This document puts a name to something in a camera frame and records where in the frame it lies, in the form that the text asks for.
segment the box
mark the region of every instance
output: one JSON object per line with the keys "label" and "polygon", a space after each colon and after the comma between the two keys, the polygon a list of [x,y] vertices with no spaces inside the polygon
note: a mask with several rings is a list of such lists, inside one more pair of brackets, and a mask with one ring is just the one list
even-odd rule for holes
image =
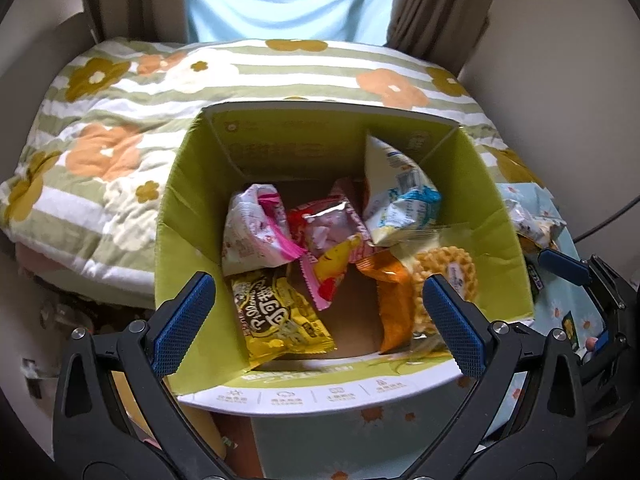
{"label": "box", "polygon": [[[476,303],[488,319],[531,316],[529,279],[514,229],[482,160],[455,121],[338,102],[216,104],[188,131],[158,219],[156,304],[173,298],[197,270],[211,274],[217,286],[209,317],[168,378],[181,402],[239,415],[333,412],[412,396],[460,374],[445,353],[369,352],[277,360],[266,371],[248,370],[233,297],[220,270],[229,199],[249,182],[278,187],[283,181],[362,177],[367,132],[417,161],[433,180],[443,197],[439,223],[466,222],[470,228],[479,279]],[[363,298],[375,312],[374,296]]]}

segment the striped quilt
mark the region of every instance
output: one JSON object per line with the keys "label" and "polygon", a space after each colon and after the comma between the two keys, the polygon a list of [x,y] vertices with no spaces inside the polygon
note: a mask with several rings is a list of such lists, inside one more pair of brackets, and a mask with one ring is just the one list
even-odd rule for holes
{"label": "striped quilt", "polygon": [[116,39],[53,80],[15,175],[0,185],[2,229],[55,265],[152,295],[156,219],[175,153],[201,108],[239,100],[338,100],[454,119],[497,183],[536,181],[449,72],[388,48]]}

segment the yellow snack bag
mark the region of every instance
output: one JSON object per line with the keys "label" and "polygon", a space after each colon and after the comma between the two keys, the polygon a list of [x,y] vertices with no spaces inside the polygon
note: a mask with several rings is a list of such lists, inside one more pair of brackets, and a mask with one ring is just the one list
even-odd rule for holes
{"label": "yellow snack bag", "polygon": [[335,349],[311,305],[289,285],[287,266],[234,276],[231,286],[251,368],[287,353]]}

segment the cookie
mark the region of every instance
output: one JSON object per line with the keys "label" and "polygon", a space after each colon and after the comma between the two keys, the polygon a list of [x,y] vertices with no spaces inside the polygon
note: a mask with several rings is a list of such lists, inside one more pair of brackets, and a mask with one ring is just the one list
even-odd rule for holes
{"label": "cookie", "polygon": [[437,329],[422,302],[424,280],[442,274],[465,301],[473,301],[478,294],[476,266],[469,253],[459,247],[439,247],[417,253],[412,281],[414,284],[414,332],[435,334]]}

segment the snack bag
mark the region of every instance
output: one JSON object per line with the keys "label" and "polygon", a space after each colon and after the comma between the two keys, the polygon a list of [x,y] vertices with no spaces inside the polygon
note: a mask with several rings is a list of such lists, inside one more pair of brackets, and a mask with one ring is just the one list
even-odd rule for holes
{"label": "snack bag", "polygon": [[390,247],[434,223],[440,193],[424,171],[386,142],[367,136],[364,223],[373,244]]}
{"label": "snack bag", "polygon": [[222,240],[225,276],[298,259],[305,250],[291,240],[280,195],[270,184],[252,184],[229,205]]}
{"label": "snack bag", "polygon": [[435,340],[431,337],[438,331],[422,303],[424,280],[432,274],[442,274],[465,300],[476,297],[478,278],[469,253],[457,246],[441,246],[455,240],[468,243],[458,226],[421,232],[356,264],[360,272],[378,282],[384,329],[381,352],[418,339]]}
{"label": "snack bag", "polygon": [[293,239],[308,252],[300,267],[318,310],[331,305],[349,262],[366,254],[369,232],[345,196],[331,196],[287,214]]}
{"label": "snack bag", "polygon": [[286,266],[281,266],[252,270],[231,280],[251,368],[287,353],[335,348],[313,308],[289,285],[286,273]]}

